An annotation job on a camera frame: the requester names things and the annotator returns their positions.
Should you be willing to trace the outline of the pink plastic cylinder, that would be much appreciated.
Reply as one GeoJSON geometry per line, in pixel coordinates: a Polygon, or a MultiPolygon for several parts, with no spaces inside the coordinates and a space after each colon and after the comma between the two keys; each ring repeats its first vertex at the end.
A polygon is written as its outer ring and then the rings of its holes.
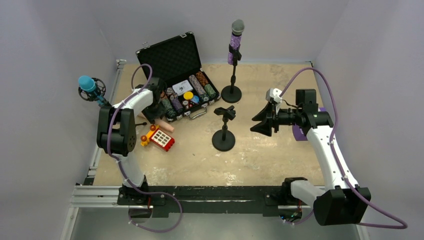
{"type": "MultiPolygon", "coordinates": [[[[142,113],[139,113],[137,116],[144,119],[144,120],[147,120],[147,118],[142,113]]],[[[161,128],[161,129],[163,129],[167,132],[170,132],[170,133],[173,133],[175,131],[175,128],[172,125],[170,125],[166,121],[162,120],[161,118],[156,118],[154,120],[154,123],[150,123],[150,122],[147,121],[147,122],[137,123],[136,126],[146,126],[146,125],[151,125],[151,124],[158,125],[159,128],[161,128]]]]}

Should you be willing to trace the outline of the black round-base mic stand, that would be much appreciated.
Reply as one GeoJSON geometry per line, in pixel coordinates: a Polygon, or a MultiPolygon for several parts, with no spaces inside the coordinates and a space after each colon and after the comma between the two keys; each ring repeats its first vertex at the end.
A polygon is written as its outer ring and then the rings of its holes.
{"type": "Polygon", "coordinates": [[[242,91],[240,88],[235,86],[236,83],[236,69],[238,65],[238,61],[241,60],[242,55],[239,51],[240,47],[234,48],[231,45],[229,45],[229,52],[232,54],[231,60],[232,60],[232,75],[230,78],[230,85],[225,86],[221,91],[221,98],[223,101],[233,104],[237,103],[242,98],[242,91]]]}

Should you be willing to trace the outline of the black tripod shock-mount stand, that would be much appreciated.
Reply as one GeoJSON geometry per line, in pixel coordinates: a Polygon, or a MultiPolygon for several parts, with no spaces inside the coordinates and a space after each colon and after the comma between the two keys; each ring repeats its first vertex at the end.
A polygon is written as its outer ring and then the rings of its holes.
{"type": "Polygon", "coordinates": [[[137,115],[154,103],[152,90],[142,87],[134,89],[121,102],[112,105],[105,98],[106,85],[104,82],[88,75],[78,78],[78,94],[84,101],[96,102],[100,107],[110,107],[111,110],[117,112],[113,120],[114,124],[123,119],[124,110],[132,110],[134,115],[137,115]]]}

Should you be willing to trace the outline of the blue toy microphone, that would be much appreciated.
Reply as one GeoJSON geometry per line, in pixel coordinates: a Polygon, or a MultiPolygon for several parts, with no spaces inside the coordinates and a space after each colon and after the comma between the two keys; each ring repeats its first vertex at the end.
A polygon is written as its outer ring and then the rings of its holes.
{"type": "Polygon", "coordinates": [[[78,78],[78,94],[87,102],[96,102],[100,107],[111,106],[105,98],[106,85],[99,78],[82,75],[78,78]]]}

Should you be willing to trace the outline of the purple glitter microphone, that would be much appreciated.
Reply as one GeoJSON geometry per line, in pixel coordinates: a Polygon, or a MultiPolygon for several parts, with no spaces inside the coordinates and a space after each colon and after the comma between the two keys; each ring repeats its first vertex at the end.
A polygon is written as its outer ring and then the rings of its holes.
{"type": "Polygon", "coordinates": [[[235,20],[231,25],[231,37],[230,43],[228,47],[228,58],[227,63],[233,64],[233,57],[235,55],[236,50],[240,48],[242,33],[245,29],[244,21],[241,19],[235,20]]]}

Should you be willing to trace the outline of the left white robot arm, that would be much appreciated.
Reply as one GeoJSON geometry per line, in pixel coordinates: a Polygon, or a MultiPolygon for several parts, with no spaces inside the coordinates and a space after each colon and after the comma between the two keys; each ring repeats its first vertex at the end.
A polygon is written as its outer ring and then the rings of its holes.
{"type": "Polygon", "coordinates": [[[134,154],[137,143],[136,116],[145,112],[154,123],[160,108],[161,94],[166,83],[158,77],[135,88],[129,96],[115,105],[105,105],[99,110],[97,146],[115,159],[122,177],[118,203],[129,201],[132,205],[147,202],[150,192],[145,174],[134,154]]]}

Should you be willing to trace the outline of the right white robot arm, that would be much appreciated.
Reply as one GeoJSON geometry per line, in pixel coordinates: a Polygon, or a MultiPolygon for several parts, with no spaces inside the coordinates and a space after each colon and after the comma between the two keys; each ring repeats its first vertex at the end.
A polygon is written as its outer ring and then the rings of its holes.
{"type": "Polygon", "coordinates": [[[361,200],[371,199],[367,187],[360,187],[340,152],[330,114],[320,110],[314,89],[298,89],[295,106],[283,109],[281,90],[270,88],[265,95],[266,106],[252,118],[257,124],[251,132],[270,137],[280,126],[299,127],[312,145],[324,179],[324,189],[314,186],[304,177],[289,177],[282,183],[275,196],[278,201],[300,200],[313,208],[317,223],[321,226],[359,224],[367,209],[361,200]]]}

